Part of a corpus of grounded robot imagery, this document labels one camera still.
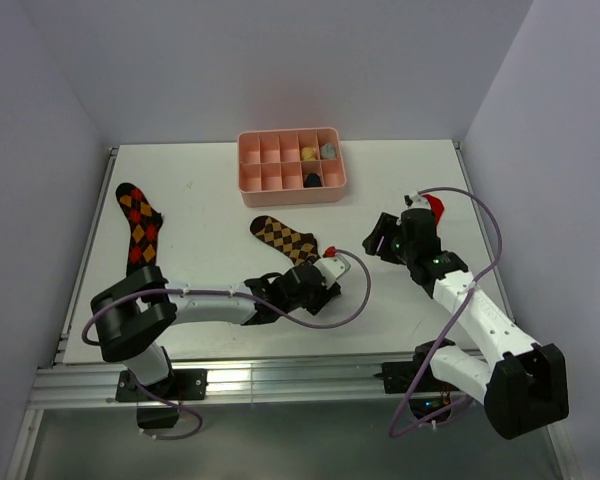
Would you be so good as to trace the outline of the brown yellow argyle sock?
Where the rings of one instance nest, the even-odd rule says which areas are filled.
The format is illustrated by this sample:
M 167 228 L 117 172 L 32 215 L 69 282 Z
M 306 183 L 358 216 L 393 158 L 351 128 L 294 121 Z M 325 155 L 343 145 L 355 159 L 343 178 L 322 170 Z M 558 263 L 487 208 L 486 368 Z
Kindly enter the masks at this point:
M 299 232 L 278 219 L 261 215 L 249 226 L 251 234 L 287 257 L 294 266 L 312 264 L 320 259 L 318 242 L 312 233 Z

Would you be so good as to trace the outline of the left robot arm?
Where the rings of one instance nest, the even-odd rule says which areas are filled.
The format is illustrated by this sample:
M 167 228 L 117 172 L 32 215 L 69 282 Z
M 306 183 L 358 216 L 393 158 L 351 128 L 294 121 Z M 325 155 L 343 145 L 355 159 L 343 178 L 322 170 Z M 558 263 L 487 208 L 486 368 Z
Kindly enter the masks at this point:
M 220 322 L 261 326 L 301 309 L 311 315 L 341 293 L 349 264 L 337 257 L 304 262 L 223 288 L 194 288 L 167 281 L 157 266 L 130 274 L 91 300 L 95 344 L 107 363 L 121 363 L 152 399 L 171 394 L 171 360 L 157 339 L 171 326 Z

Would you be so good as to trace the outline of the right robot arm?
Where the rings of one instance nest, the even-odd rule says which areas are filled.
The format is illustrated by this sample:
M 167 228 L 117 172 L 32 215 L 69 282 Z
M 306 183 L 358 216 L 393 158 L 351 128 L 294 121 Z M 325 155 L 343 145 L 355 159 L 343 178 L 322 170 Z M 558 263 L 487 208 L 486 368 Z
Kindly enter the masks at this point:
M 568 417 L 563 353 L 521 330 L 478 286 L 466 263 L 442 248 L 432 210 L 381 214 L 362 246 L 368 255 L 405 266 L 482 354 L 480 359 L 468 355 L 441 333 L 417 347 L 408 394 L 417 386 L 454 386 L 483 405 L 491 426 L 505 439 Z

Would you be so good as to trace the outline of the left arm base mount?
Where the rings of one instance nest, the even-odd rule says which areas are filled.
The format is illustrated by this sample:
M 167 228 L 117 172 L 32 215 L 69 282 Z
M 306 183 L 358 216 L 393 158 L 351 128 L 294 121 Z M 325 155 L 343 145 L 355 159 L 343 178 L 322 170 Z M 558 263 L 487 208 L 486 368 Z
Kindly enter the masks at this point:
M 205 369 L 176 369 L 153 385 L 141 385 L 129 371 L 120 373 L 114 400 L 136 405 L 136 423 L 144 434 L 157 439 L 184 439 L 198 433 L 203 426 L 202 416 L 187 401 L 202 401 L 206 396 L 208 372 Z M 179 420 L 193 419 L 193 430 L 173 434 Z

